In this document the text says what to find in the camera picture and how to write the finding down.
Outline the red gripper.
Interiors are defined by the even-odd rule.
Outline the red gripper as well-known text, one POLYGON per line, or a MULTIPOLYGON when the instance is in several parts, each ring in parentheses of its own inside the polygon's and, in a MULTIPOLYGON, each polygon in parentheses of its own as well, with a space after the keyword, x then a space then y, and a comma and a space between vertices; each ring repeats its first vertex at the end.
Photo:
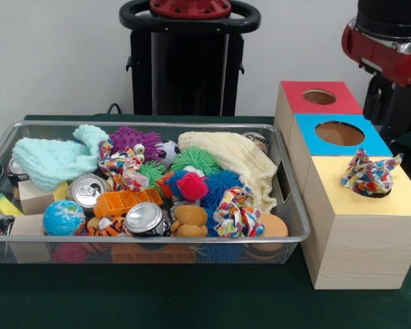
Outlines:
POLYGON ((386 40, 380 36, 371 36, 360 29, 357 19, 353 18, 346 25, 341 45, 345 55, 357 62, 360 67, 369 73, 378 73, 390 81, 385 84, 382 91, 383 79, 372 77, 363 107, 365 119, 372 124, 385 126, 390 116, 397 84, 411 85, 411 40, 386 40))

